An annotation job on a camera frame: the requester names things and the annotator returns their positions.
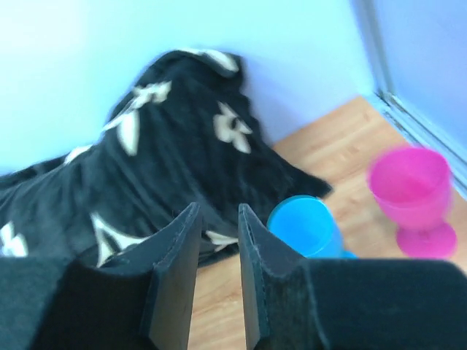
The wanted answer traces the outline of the magenta plastic wine glass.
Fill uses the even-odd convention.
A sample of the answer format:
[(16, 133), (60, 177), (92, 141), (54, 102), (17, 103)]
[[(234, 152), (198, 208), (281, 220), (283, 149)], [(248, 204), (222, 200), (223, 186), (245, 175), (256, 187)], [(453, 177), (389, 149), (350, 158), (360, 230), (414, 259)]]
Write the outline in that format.
[(368, 187), (382, 212), (397, 224), (398, 248), (408, 257), (448, 259), (457, 247), (446, 221), (452, 202), (451, 170), (439, 152), (390, 149), (371, 164)]

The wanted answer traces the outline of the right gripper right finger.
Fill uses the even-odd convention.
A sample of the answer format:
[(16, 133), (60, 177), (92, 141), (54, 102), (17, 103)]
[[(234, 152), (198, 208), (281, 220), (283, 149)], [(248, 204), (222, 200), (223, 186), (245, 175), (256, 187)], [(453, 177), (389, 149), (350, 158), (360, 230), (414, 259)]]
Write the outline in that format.
[(308, 259), (239, 207), (248, 349), (464, 349), (466, 274), (443, 260)]

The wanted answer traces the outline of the blue wine glass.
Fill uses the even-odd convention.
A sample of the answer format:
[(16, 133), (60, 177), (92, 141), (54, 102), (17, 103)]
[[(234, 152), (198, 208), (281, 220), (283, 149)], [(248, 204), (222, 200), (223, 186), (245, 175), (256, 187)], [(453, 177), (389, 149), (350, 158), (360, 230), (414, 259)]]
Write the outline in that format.
[(330, 209), (318, 198), (296, 195), (271, 212), (267, 229), (307, 258), (355, 258)]

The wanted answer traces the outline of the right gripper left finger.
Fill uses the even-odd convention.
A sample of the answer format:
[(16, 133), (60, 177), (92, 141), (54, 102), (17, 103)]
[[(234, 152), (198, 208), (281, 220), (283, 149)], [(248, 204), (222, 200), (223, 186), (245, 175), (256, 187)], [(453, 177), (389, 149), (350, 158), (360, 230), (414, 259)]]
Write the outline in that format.
[(171, 224), (100, 268), (1, 259), (3, 349), (186, 349), (202, 217)]

